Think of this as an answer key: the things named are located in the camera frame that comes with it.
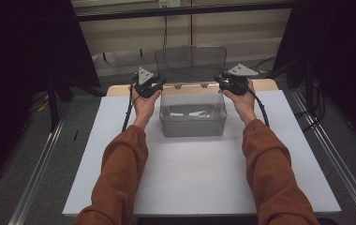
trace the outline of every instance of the orange-brown sweater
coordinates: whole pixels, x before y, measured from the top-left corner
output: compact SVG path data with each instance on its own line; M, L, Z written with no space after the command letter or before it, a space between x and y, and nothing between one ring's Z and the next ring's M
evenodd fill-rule
M260 120L244 132L246 176L260 224L319 224L290 166L289 150ZM129 224L148 148L142 129L130 126L106 147L101 175L75 224Z

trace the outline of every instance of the gray carpet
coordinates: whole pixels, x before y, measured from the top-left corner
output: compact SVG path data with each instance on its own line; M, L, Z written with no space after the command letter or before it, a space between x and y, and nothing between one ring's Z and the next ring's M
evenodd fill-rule
M128 83L129 79L130 76L101 77L101 89L106 91L109 85ZM286 89L284 77L279 78L277 83L281 89ZM73 91L75 97L70 104L67 120L24 224L73 224L73 218L63 216L62 210L79 167L100 102L99 97L88 96L76 89ZM285 94L292 110L295 113L298 112L300 109L289 90L285 90ZM356 129L350 128L346 116L329 98L326 99L327 111L321 123L356 177ZM302 128L307 126L303 117L299 119L299 124ZM32 113L28 120L27 129L22 133L15 150L5 163L0 179L0 224L8 224L47 141L49 128L49 112ZM341 225L356 224L356 202L353 201L311 129L305 133L305 137L309 141L320 167L324 170L335 197L342 207L340 213L319 216L332 218ZM245 224L247 218L154 218L145 222L153 224L202 224L204 222L211 224Z

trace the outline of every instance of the long-sleeve shirt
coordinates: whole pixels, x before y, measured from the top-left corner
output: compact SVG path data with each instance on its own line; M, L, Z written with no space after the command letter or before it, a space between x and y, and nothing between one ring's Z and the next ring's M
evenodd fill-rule
M254 195L259 224L319 224L298 188L289 150L260 120L243 131L246 178ZM101 174L75 224L129 224L135 195L148 157L142 129L130 126L106 147Z

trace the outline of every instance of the gray plastic box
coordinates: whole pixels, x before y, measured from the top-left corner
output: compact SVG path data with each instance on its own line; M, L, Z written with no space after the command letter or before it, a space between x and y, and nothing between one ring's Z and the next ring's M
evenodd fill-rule
M222 93L162 94L159 117L167 138L219 136L227 110Z

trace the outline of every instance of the person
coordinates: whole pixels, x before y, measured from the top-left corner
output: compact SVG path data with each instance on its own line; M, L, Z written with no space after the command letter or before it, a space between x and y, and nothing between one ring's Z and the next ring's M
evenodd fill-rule
M252 81L249 87L254 91ZM129 224L135 195L148 158L144 132L161 91L149 98L133 91L136 119L106 147L101 174L92 193L92 204L76 217L75 224ZM254 113L254 97L249 93L233 101L245 124L242 150L246 179L254 195L259 224L319 224L309 200L298 188L290 166L287 147Z

